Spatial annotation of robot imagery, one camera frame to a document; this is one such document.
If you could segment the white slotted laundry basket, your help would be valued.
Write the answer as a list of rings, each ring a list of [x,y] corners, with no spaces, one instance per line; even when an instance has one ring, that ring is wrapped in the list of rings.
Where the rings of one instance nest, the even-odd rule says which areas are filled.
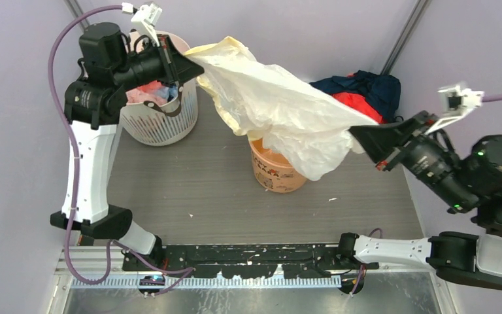
[[[197,82],[195,79],[184,84],[180,97],[165,106],[174,105],[180,109],[176,116],[167,116],[142,102],[129,103],[122,108],[120,125],[136,141],[153,147],[171,145],[187,136],[197,123],[199,116]]]

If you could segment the pale yellow trash bag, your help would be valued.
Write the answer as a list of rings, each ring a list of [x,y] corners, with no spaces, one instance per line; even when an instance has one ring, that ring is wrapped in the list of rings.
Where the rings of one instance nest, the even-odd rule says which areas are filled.
[[[184,53],[204,69],[198,85],[236,136],[262,140],[311,181],[337,169],[352,151],[363,153],[352,126],[375,126],[371,117],[312,87],[277,64],[263,64],[237,39]]]

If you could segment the orange plastic trash bin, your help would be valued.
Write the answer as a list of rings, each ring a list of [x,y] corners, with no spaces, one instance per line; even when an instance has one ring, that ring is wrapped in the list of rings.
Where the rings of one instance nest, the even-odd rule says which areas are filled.
[[[249,142],[253,174],[264,189],[285,194],[298,190],[308,181],[283,155],[264,148],[262,144],[262,139]]]

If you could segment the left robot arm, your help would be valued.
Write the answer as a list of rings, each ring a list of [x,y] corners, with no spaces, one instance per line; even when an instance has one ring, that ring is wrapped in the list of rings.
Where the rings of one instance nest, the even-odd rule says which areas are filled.
[[[59,106],[71,145],[68,187],[50,223],[116,240],[156,270],[165,260],[162,241],[139,226],[129,209],[108,202],[110,171],[123,130],[142,144],[164,147],[194,129],[196,78],[203,69],[185,57],[187,42],[168,32],[125,34],[102,22],[90,25],[79,45],[81,74]]]

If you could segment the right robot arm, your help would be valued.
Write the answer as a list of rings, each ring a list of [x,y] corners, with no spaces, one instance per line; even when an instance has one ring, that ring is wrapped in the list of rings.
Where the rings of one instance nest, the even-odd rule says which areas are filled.
[[[443,119],[421,111],[392,124],[353,126],[350,133],[381,171],[402,166],[447,206],[468,214],[478,235],[444,231],[421,239],[380,239],[343,233],[338,263],[391,263],[433,270],[458,285],[502,290],[502,134],[485,135],[458,156]]]

